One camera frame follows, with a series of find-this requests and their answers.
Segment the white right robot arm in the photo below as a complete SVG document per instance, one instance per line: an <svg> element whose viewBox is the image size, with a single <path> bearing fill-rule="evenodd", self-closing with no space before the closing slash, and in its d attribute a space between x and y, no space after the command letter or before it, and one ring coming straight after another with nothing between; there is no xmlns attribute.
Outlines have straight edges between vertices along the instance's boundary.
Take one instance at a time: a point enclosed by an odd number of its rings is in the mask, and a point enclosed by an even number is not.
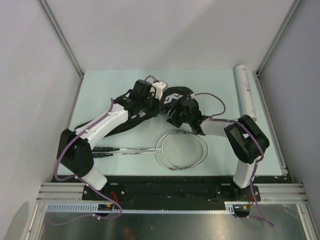
<svg viewBox="0 0 320 240"><path fill-rule="evenodd" d="M253 182L259 162L264 159L270 142L263 131L249 115L238 119L215 118L203 115L194 98L163 100L161 112L167 115L167 122L179 128L190 126L196 135L226 137L238 159L230 187L231 196L242 201L253 189Z"/></svg>

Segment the white shuttlecock tube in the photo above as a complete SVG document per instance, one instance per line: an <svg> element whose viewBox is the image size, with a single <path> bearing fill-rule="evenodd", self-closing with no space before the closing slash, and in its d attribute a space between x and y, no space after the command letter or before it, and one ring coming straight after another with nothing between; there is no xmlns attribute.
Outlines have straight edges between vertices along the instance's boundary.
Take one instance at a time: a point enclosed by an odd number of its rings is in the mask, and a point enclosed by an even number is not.
<svg viewBox="0 0 320 240"><path fill-rule="evenodd" d="M256 122L257 116L247 68L243 64L239 64L234 68L234 71L241 104L241 112L243 115L250 116Z"/></svg>

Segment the black Crossway racket bag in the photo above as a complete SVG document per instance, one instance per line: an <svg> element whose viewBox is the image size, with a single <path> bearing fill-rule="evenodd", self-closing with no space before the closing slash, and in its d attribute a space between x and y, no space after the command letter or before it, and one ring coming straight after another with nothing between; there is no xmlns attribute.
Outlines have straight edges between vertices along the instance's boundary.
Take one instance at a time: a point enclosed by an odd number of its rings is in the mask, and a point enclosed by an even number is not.
<svg viewBox="0 0 320 240"><path fill-rule="evenodd" d="M191 95L193 94L193 91L189 89L188 87L184 86L176 86L176 87L169 87L164 94L162 95L162 98L159 100L159 114L158 115L167 115L167 118L169 116L168 112L170 109L178 103L178 101L181 100L187 100L191 99ZM124 103L126 107L129 107L129 118L126 122L120 124L113 130L111 130L108 134L105 136L112 136L115 134L119 134L122 132L126 132L142 122L151 119L152 117L147 116L145 113L142 114L142 117L139 117L136 114L132 113L132 110L134 108L134 103L129 103L127 100L124 100L124 96L120 96L116 99L117 103Z"/></svg>

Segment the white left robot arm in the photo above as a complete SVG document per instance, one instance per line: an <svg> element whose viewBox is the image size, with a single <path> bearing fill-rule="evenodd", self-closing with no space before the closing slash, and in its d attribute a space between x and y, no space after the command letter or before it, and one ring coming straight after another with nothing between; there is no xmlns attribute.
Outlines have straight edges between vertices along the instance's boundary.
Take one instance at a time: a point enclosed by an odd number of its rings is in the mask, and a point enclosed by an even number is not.
<svg viewBox="0 0 320 240"><path fill-rule="evenodd" d="M60 165L93 188L100 200L110 196L107 178L94 166L93 148L107 135L128 131L143 121L159 114L160 103L167 83L155 80L137 80L132 89L111 100L107 111L76 130L65 129L57 151L56 167Z"/></svg>

